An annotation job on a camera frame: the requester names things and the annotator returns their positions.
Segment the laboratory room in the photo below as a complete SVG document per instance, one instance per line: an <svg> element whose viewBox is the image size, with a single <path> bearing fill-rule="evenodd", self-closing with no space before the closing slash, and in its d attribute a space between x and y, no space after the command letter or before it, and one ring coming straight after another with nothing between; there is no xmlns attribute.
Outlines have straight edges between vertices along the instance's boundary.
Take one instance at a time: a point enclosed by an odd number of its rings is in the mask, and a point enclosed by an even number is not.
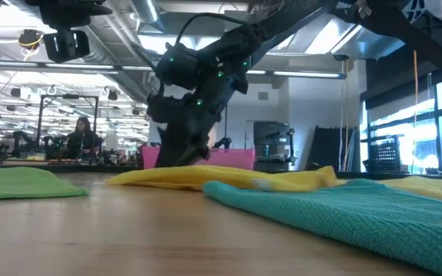
<svg viewBox="0 0 442 276"><path fill-rule="evenodd" d="M0 0L0 276L442 275L442 0Z"/></svg>

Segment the person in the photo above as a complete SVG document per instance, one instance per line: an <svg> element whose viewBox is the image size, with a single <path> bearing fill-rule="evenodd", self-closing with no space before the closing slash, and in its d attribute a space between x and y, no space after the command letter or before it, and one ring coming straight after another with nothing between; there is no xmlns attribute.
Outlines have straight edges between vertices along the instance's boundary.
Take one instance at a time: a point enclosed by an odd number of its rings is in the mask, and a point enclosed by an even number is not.
<svg viewBox="0 0 442 276"><path fill-rule="evenodd" d="M76 129L68 135L68 158L77 159L82 154L97 153L100 147L100 137L91 131L90 121L80 117L76 122Z"/></svg>

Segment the wooden table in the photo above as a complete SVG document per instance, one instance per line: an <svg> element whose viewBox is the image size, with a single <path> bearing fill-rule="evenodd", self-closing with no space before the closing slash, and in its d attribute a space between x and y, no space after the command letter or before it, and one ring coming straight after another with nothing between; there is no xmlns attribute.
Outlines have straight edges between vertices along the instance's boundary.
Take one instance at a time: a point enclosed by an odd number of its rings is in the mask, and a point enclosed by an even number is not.
<svg viewBox="0 0 442 276"><path fill-rule="evenodd" d="M109 176L60 175L88 198L0 201L0 275L428 274L200 192L106 186Z"/></svg>

